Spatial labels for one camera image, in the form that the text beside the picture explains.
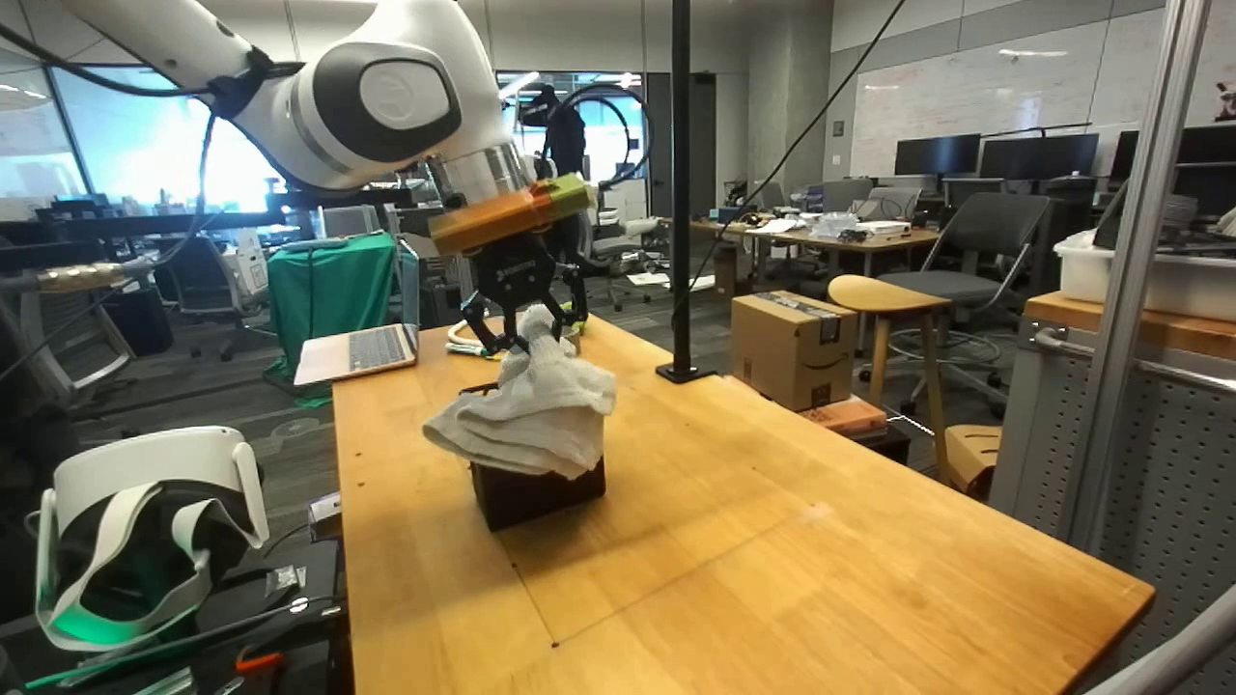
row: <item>green object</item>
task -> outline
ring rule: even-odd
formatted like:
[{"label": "green object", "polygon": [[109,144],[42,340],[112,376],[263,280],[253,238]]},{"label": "green object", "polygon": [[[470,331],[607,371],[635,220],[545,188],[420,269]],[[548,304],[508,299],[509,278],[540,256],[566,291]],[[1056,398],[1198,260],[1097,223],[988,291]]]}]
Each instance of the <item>green object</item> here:
[{"label": "green object", "polygon": [[551,199],[551,220],[593,207],[593,184],[580,172],[551,178],[545,198]]},{"label": "green object", "polygon": [[394,238],[387,232],[282,248],[272,262],[272,329],[280,381],[293,381],[312,337],[387,326]]}]

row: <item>computer monitor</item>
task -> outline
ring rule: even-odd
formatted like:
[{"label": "computer monitor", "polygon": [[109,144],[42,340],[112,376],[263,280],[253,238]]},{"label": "computer monitor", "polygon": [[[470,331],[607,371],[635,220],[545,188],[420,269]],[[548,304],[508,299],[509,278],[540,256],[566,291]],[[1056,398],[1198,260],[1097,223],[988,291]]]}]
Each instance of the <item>computer monitor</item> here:
[{"label": "computer monitor", "polygon": [[[1137,131],[1121,131],[1115,158],[1114,158],[1114,183],[1130,183],[1133,158],[1137,158]],[[1236,161],[1236,129],[1185,129],[1180,144],[1180,166],[1229,166]]]},{"label": "computer monitor", "polygon": [[1234,125],[1185,129],[1180,161],[1236,161],[1236,129]]},{"label": "computer monitor", "polygon": [[1180,161],[1175,193],[1198,199],[1198,223],[1213,223],[1236,207],[1236,161]]},{"label": "computer monitor", "polygon": [[982,178],[1068,178],[1094,172],[1097,136],[1052,136],[1052,138],[987,138],[982,144]]},{"label": "computer monitor", "polygon": [[976,171],[982,136],[942,136],[942,138],[900,138],[898,144],[898,172],[970,172]]},{"label": "computer monitor", "polygon": [[1034,178],[1072,178],[1072,172],[1090,178],[1094,153],[1097,153],[1094,131],[1038,138]]},{"label": "computer monitor", "polygon": [[982,178],[1034,178],[1038,138],[987,138],[982,144]]}]

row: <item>desk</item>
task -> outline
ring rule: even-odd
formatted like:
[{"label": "desk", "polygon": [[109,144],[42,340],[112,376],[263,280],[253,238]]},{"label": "desk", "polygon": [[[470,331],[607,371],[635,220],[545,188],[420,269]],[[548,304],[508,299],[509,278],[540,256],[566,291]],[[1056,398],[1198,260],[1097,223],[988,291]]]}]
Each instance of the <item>desk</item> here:
[{"label": "desk", "polygon": [[1151,586],[593,320],[612,490],[508,531],[419,427],[496,362],[335,381],[357,691],[1061,691]]},{"label": "desk", "polygon": [[[693,232],[723,232],[728,223],[694,220]],[[815,248],[832,256],[833,268],[841,268],[841,256],[860,256],[860,275],[879,275],[879,256],[916,256],[926,250],[940,232],[930,226],[907,226],[900,238],[866,238],[866,242],[841,242],[841,238],[815,238],[809,232],[757,232],[750,223],[730,223],[728,237],[754,238],[754,242],[794,242],[794,248]]]},{"label": "desk", "polygon": [[[1100,326],[1097,302],[1074,302],[1061,295],[1038,295],[1027,302],[1027,320],[1059,326],[1074,331],[1097,331]],[[1154,353],[1189,353],[1211,358],[1236,358],[1236,320],[1211,320],[1185,313],[1142,313],[1142,344]]]}]

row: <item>white bin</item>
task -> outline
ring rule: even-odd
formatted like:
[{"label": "white bin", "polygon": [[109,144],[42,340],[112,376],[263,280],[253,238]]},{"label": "white bin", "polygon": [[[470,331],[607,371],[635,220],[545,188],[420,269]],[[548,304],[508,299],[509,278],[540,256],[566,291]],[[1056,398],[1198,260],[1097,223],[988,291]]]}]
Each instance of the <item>white bin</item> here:
[{"label": "white bin", "polygon": [[[1094,232],[1056,242],[1059,295],[1079,302],[1104,302],[1114,278],[1114,250],[1094,248]],[[1146,309],[1236,320],[1236,260],[1154,256]]]}]

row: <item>ceiling light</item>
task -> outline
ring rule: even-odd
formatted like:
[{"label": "ceiling light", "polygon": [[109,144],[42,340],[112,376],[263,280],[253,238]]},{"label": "ceiling light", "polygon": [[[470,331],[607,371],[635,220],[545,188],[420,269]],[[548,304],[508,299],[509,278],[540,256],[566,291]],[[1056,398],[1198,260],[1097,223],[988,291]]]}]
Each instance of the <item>ceiling light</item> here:
[{"label": "ceiling light", "polygon": [[519,98],[527,86],[532,86],[532,81],[540,81],[540,72],[532,71],[532,72],[521,72],[521,78],[513,78],[508,90],[497,90],[497,100],[509,100],[509,98]]},{"label": "ceiling light", "polygon": [[1005,58],[1052,63],[1068,58],[1072,51],[1000,51]]}]

